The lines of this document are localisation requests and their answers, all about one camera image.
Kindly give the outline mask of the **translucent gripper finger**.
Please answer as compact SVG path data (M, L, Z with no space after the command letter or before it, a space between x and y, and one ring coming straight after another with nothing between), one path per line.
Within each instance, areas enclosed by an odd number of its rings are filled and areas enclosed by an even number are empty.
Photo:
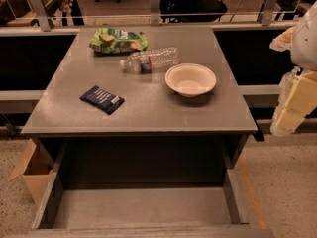
M286 73L280 83L279 83L279 97L278 97L278 105L276 106L273 116L272 122L270 125L270 131L274 136L284 137L290 134L289 130L281 129L277 125L277 120L280 117L283 106L287 100L287 97L292 89L293 80L300 74L301 68L296 66L292 71Z

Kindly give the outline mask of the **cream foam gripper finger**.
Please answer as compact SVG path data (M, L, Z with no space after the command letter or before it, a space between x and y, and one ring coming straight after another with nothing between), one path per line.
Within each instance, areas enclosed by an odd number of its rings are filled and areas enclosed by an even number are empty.
M303 70L294 80L277 125L294 132L317 107L317 72Z

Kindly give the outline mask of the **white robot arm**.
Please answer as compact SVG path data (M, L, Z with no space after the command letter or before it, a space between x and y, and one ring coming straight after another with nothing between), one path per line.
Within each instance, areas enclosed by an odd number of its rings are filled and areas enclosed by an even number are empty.
M269 47L290 50L294 69L279 83L278 105L270 131L284 137L295 132L317 107L317 2L299 22L275 38Z

